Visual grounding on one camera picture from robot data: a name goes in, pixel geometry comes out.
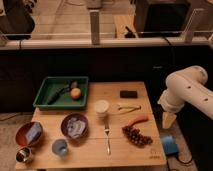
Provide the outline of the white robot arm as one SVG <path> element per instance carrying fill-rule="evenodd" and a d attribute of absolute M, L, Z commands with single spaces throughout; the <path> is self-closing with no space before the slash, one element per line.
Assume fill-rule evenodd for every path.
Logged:
<path fill-rule="evenodd" d="M 208 74 L 201 66 L 190 66 L 167 76 L 166 89 L 158 100 L 164 110 L 164 129 L 172 126 L 185 103 L 190 103 L 213 120 L 213 91 L 205 87 L 207 80 Z"/>

